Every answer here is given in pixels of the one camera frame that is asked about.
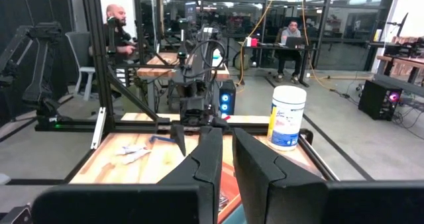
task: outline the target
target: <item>laptop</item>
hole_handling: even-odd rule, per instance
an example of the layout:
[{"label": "laptop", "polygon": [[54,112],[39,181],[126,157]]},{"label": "laptop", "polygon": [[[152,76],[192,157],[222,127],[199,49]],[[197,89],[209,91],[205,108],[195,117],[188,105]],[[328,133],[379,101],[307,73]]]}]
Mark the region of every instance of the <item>laptop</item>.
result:
[{"label": "laptop", "polygon": [[305,39],[302,37],[287,37],[286,46],[288,48],[299,48],[304,44]]}]

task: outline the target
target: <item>container label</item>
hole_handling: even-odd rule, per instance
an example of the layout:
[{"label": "container label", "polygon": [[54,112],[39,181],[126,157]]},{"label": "container label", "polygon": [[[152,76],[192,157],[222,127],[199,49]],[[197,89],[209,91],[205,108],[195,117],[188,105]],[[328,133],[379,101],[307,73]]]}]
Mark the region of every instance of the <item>container label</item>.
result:
[{"label": "container label", "polygon": [[272,104],[272,114],[268,127],[268,139],[275,145],[293,146],[297,144],[302,122],[303,108],[290,109]]},{"label": "container label", "polygon": [[287,135],[274,131],[272,133],[271,142],[279,146],[290,147],[297,144],[299,133]]}]

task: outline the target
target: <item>workbench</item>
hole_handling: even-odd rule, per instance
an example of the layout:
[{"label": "workbench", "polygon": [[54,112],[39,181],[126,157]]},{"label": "workbench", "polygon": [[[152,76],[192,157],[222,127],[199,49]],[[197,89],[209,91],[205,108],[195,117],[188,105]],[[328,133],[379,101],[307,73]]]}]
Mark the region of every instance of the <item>workbench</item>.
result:
[{"label": "workbench", "polygon": [[[393,84],[411,93],[424,96],[424,88],[414,84],[415,80],[417,79],[419,70],[424,68],[424,58],[403,58],[398,56],[384,55],[377,56],[377,59],[380,60],[380,64],[376,74],[374,75],[375,80]],[[390,77],[394,64],[413,66],[407,82]]]},{"label": "workbench", "polygon": [[[171,120],[178,120],[178,114],[158,114]],[[127,113],[122,118],[126,121],[150,121],[144,113]],[[231,123],[266,123],[268,116],[231,116]],[[155,184],[171,172],[182,162],[184,156],[176,144],[157,140],[153,145],[148,143],[151,134],[110,133],[94,151],[87,162],[81,167],[71,184]],[[185,147],[187,155],[197,146],[198,135],[186,135]],[[256,136],[264,145],[267,145],[266,136]],[[130,164],[123,164],[123,156],[116,155],[122,146],[144,145],[151,148],[151,153]],[[223,137],[223,162],[233,165],[233,137]],[[321,175],[318,168],[305,151],[298,145],[289,152],[277,151],[296,164]]]},{"label": "workbench", "polygon": [[[168,63],[170,64],[177,64],[178,63],[178,59],[177,59],[177,54],[176,53],[171,53],[171,52],[160,52],[159,55]],[[201,60],[201,58],[198,58],[197,55],[193,55],[195,56],[194,58],[192,58],[190,60],[189,63],[192,63],[194,60]],[[149,60],[147,62],[147,64],[150,65],[164,65],[162,61],[159,60],[159,58],[157,56],[155,56],[154,58],[152,58],[151,60]],[[225,81],[228,80],[230,78],[230,73],[227,69],[227,67],[225,67],[224,70],[213,70],[211,71],[212,74],[215,74],[215,72],[217,72],[217,81]],[[155,101],[155,96],[156,93],[154,91],[154,82],[151,82],[152,80],[156,79],[158,76],[160,76],[160,78],[158,78],[158,80],[170,80],[175,74],[175,71],[173,71],[172,69],[169,68],[139,68],[137,70],[137,76],[140,77],[140,79],[142,80],[147,80],[147,82],[150,82],[147,85],[147,96],[148,96],[148,106],[149,108],[151,108],[152,110],[154,110],[154,101]]]},{"label": "workbench", "polygon": [[308,53],[311,51],[315,51],[316,48],[312,47],[303,47],[303,48],[289,48],[287,46],[243,46],[243,42],[238,42],[238,44],[241,46],[242,53],[244,54],[244,51],[246,49],[265,49],[265,50],[287,50],[287,51],[298,51],[302,53],[302,61],[301,61],[301,68],[300,68],[300,74],[299,74],[299,83],[304,85],[305,87],[309,87],[309,84],[307,84],[303,78],[305,77],[305,70],[306,67],[308,67],[307,59],[308,59]]}]

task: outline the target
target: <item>white wall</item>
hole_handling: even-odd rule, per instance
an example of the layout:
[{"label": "white wall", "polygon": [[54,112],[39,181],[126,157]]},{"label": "white wall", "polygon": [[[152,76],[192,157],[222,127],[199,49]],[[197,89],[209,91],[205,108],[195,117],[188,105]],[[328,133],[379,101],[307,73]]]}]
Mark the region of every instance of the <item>white wall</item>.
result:
[{"label": "white wall", "polygon": [[[408,18],[406,19],[405,25],[402,28],[400,36],[423,36],[424,29],[424,16],[422,13],[422,6],[420,4],[422,0],[393,0],[392,8],[390,9],[390,13],[388,15],[388,21],[398,22],[400,23],[405,16],[408,14]],[[393,27],[392,25],[387,25],[385,30],[383,31],[383,40],[386,42],[391,42],[393,36],[396,36],[398,33],[398,29]],[[384,49],[380,48],[377,51],[377,55],[382,55],[384,53]],[[374,63],[372,65],[372,72],[375,72],[378,68],[379,60],[374,59]]]},{"label": "white wall", "polygon": [[83,0],[72,0],[72,11],[74,13],[75,31],[87,32]]},{"label": "white wall", "polygon": [[397,0],[397,5],[390,20],[393,22],[401,22],[405,14],[409,13],[400,36],[424,35],[422,2],[423,0]]},{"label": "white wall", "polygon": [[134,24],[135,20],[135,9],[134,9],[134,0],[100,0],[101,1],[101,11],[103,14],[103,22],[106,22],[106,7],[110,4],[117,4],[124,7],[127,13],[127,25],[124,30],[131,34],[131,36],[136,36],[136,27]]}]

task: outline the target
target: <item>gray shirt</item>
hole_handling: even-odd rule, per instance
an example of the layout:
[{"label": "gray shirt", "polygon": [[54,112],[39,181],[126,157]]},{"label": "gray shirt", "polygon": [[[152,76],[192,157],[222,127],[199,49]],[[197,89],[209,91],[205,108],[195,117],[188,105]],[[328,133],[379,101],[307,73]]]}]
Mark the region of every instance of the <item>gray shirt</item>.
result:
[{"label": "gray shirt", "polygon": [[282,44],[286,44],[286,40],[284,38],[284,36],[290,37],[290,36],[294,36],[294,37],[300,37],[300,31],[299,29],[296,29],[296,31],[291,32],[290,29],[284,29],[283,32],[281,33],[281,43]]}]

